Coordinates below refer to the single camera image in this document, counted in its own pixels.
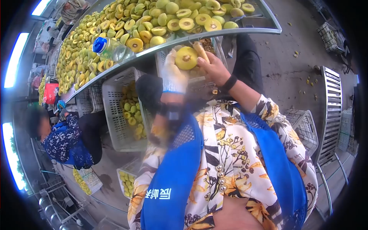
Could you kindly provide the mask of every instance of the white work glove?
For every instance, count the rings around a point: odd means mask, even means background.
[[[164,93],[171,92],[185,94],[187,91],[188,72],[180,70],[175,65],[176,49],[180,48],[181,46],[174,47],[166,56],[161,74]]]

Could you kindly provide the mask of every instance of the hand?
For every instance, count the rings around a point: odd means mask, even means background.
[[[162,71],[163,92],[185,94],[188,85],[188,74],[175,65],[175,57],[175,49],[172,49],[166,56]]]
[[[62,109],[65,109],[67,107],[67,104],[65,103],[65,101],[59,100],[56,107],[59,109],[59,111],[61,111]]]
[[[69,111],[67,111],[66,109],[62,109],[60,112],[60,116],[63,118],[67,118],[67,116],[69,115]]]
[[[226,69],[222,61],[216,57],[213,53],[207,52],[210,63],[206,62],[203,58],[198,57],[198,66],[206,71],[206,79],[213,81],[217,86],[223,86],[226,81],[231,77],[231,74]]]

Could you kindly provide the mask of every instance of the plastic bag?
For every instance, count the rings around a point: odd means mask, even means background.
[[[56,95],[59,93],[59,84],[48,83],[45,85],[45,91],[43,93],[43,102],[49,105],[55,103]]]

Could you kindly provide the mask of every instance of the floral shirt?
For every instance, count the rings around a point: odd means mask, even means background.
[[[68,115],[66,122],[69,129],[54,133],[57,128],[53,126],[51,133],[41,142],[50,158],[62,163],[69,159],[69,149],[78,142],[81,133],[76,116]]]
[[[283,228],[281,208],[277,200],[257,140],[240,118],[234,101],[212,101],[208,107],[194,114],[203,133],[204,148],[201,163],[188,197],[185,230],[209,230],[215,227],[213,213],[222,209],[223,196],[249,198],[246,209],[263,225],[265,230]],[[263,95],[252,113],[256,113],[274,130],[284,146],[288,159],[299,170],[308,200],[307,218],[317,199],[318,186],[315,168],[306,149],[279,107]],[[129,203],[130,229],[141,229],[140,214],[147,188],[160,165],[166,149],[157,144],[162,137],[152,127],[146,156],[141,172],[134,182],[133,196]],[[221,165],[225,173],[225,190],[219,189],[216,168]]]

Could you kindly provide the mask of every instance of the hair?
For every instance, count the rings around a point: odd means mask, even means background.
[[[46,109],[40,105],[31,105],[25,111],[25,127],[26,131],[31,138],[40,139],[38,129],[41,124],[41,119],[49,117]]]

